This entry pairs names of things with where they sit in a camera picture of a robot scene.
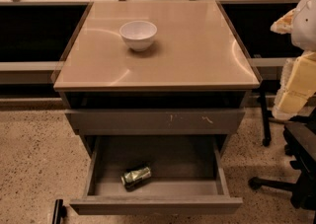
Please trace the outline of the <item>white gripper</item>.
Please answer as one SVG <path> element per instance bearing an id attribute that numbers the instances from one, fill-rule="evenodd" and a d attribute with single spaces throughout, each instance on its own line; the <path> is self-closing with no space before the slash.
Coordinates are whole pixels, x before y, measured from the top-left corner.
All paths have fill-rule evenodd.
<path id="1" fill-rule="evenodd" d="M 271 31 L 290 34 L 294 46 L 303 50 L 296 59 L 287 59 L 282 67 L 280 87 L 272 115 L 289 120 L 297 115 L 316 92 L 316 14 L 307 8 L 295 8 L 271 25 Z"/>

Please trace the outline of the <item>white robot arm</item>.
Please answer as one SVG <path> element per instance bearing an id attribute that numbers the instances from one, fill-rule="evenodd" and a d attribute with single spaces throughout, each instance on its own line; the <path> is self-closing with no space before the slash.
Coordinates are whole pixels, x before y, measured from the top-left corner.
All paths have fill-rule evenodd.
<path id="1" fill-rule="evenodd" d="M 271 25 L 271 31 L 290 34 L 291 43 L 303 50 L 285 61 L 272 110 L 274 118 L 290 120 L 316 93 L 316 0 L 300 0 Z"/>

